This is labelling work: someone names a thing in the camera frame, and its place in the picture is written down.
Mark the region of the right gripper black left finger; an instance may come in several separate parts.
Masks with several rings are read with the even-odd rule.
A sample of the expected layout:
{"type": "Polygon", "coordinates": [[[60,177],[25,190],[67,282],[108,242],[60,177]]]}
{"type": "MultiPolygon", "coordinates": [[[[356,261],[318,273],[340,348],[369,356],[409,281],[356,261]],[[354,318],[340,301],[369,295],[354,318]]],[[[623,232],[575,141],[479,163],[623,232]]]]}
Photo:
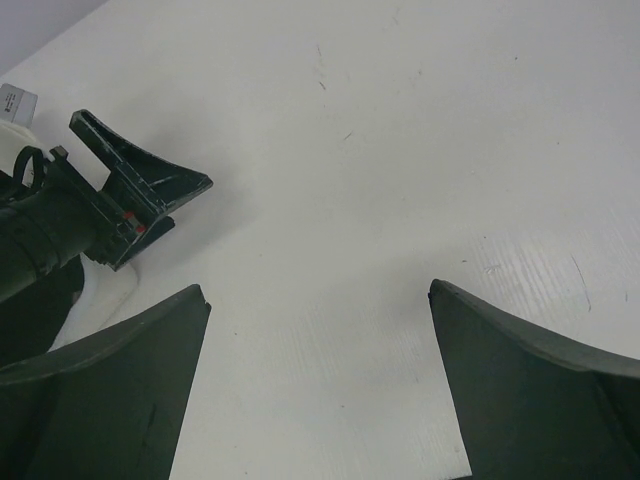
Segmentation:
{"type": "Polygon", "coordinates": [[[168,478],[210,311],[191,285],[2,368],[2,478],[168,478]]]}

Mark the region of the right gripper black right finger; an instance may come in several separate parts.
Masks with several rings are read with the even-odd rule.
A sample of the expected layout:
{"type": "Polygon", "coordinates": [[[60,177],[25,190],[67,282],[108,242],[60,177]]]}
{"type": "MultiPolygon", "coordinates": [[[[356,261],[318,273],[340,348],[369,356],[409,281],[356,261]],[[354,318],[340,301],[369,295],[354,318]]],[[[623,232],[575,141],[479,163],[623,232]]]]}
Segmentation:
{"type": "Polygon", "coordinates": [[[471,478],[638,478],[638,360],[446,281],[428,298],[471,478]]]}

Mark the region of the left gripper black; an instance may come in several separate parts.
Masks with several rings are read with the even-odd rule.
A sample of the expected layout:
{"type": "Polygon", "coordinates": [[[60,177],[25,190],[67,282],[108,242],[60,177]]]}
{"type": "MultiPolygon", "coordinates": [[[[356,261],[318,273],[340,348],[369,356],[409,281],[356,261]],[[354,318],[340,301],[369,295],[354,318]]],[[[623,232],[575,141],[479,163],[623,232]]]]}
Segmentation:
{"type": "Polygon", "coordinates": [[[69,128],[109,170],[97,190],[57,146],[49,151],[49,180],[71,196],[93,230],[85,255],[118,271],[175,227],[169,214],[213,186],[204,173],[168,162],[126,140],[88,110],[69,128]],[[146,230],[144,225],[153,225],[146,230]]]}

